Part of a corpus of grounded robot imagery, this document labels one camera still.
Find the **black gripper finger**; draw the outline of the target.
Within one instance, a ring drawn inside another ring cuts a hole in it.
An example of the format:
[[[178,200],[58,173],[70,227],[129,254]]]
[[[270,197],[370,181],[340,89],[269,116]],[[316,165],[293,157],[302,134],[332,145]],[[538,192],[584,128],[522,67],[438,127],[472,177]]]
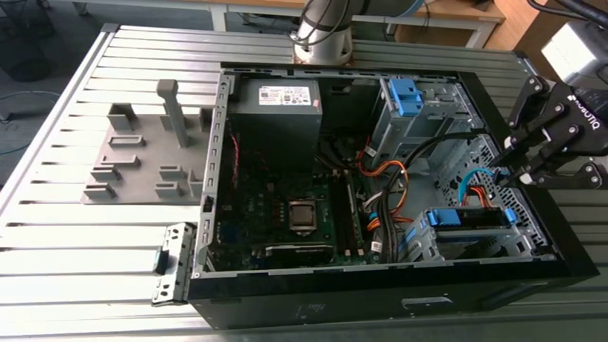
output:
[[[557,172],[566,163],[564,154],[582,139],[582,133],[574,124],[553,131],[553,137],[521,169],[520,183],[541,188],[604,188],[604,167],[594,162],[586,162],[570,175]]]
[[[502,150],[490,162],[492,167],[504,167],[510,173],[497,175],[494,183],[501,187],[516,187],[534,183],[540,173],[556,164],[570,134],[557,128],[557,121],[568,112],[566,96],[570,87],[552,83],[540,76],[530,76],[506,118],[509,134],[504,138]]]

